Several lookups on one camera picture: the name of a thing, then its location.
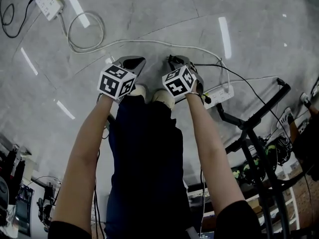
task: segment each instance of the metal stand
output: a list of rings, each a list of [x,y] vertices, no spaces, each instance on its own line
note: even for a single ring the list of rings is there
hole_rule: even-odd
[[[267,197],[269,195],[273,195],[276,199],[277,206],[279,209],[279,213],[281,215],[281,224],[283,228],[283,238],[288,239],[290,238],[290,229],[289,229],[289,220],[286,210],[286,204],[284,200],[284,196],[282,191],[286,190],[288,186],[294,185],[300,178],[302,178],[303,173],[296,176],[295,178],[289,181],[282,181],[279,180],[272,169],[268,158],[266,157],[265,150],[260,143],[258,137],[254,132],[254,127],[256,127],[260,122],[261,118],[265,116],[289,91],[290,86],[284,83],[282,80],[277,79],[279,85],[283,86],[261,109],[259,109],[250,119],[247,121],[243,121],[238,119],[230,114],[224,112],[224,109],[221,104],[217,105],[217,110],[219,115],[223,121],[226,121],[230,124],[238,126],[242,130],[242,134],[238,140],[232,143],[230,146],[226,148],[227,154],[230,152],[236,152],[240,148],[244,151],[248,164],[252,171],[253,179],[256,183],[256,188],[259,193],[261,204],[263,207],[264,217],[265,217],[265,225],[267,231],[267,238],[274,238],[274,231],[270,216],[269,207],[267,204]],[[272,186],[272,190],[266,189],[263,186],[263,183],[258,176],[257,168],[255,166],[253,157],[249,151],[249,146],[254,145],[257,155],[260,158],[266,174],[268,175],[269,182]]]

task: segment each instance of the black sleeve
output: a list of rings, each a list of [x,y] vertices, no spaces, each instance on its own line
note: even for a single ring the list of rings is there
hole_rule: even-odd
[[[81,238],[91,239],[91,235],[85,230],[60,221],[53,221],[50,224],[48,239],[63,239],[63,238]]]
[[[260,238],[257,215],[246,201],[235,202],[217,216],[215,236],[217,239]]]

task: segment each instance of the white shoe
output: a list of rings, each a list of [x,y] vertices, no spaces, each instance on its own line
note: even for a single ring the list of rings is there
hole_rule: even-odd
[[[288,125],[288,116],[292,115],[291,109],[289,107],[287,107],[283,114],[281,115],[279,121],[281,122],[281,124],[283,126]],[[283,127],[281,126],[281,124],[279,122],[277,122],[277,128],[278,129],[282,129]]]
[[[175,105],[175,99],[170,95],[170,93],[167,90],[157,90],[152,98],[152,102],[155,101],[162,102],[171,110],[173,110]]]
[[[142,85],[135,85],[135,89],[128,94],[128,96],[136,97],[143,96],[144,100],[146,97],[146,88]]]
[[[303,92],[303,93],[301,94],[301,96],[300,96],[300,101],[301,101],[304,105],[306,105],[306,103],[309,103],[309,102],[310,102],[309,96],[308,96],[305,92]]]

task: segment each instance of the power strip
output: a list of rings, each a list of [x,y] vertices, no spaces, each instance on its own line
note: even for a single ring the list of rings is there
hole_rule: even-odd
[[[228,92],[226,92],[225,87],[219,87],[217,89],[214,89],[213,91],[210,91],[208,93],[205,93],[208,97],[211,98],[211,103],[207,104],[204,103],[204,106],[206,109],[209,109],[216,104],[222,103],[234,96],[234,88],[233,86],[229,86]]]
[[[35,0],[35,2],[49,21],[55,18],[63,8],[60,0]]]

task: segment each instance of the black and white marker cube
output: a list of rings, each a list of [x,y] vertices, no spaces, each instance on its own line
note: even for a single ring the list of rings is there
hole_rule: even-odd
[[[98,91],[116,100],[131,92],[135,79],[135,74],[109,63],[100,74]]]
[[[187,66],[182,66],[162,78],[164,87],[174,98],[191,92],[195,80],[196,77],[191,74]]]

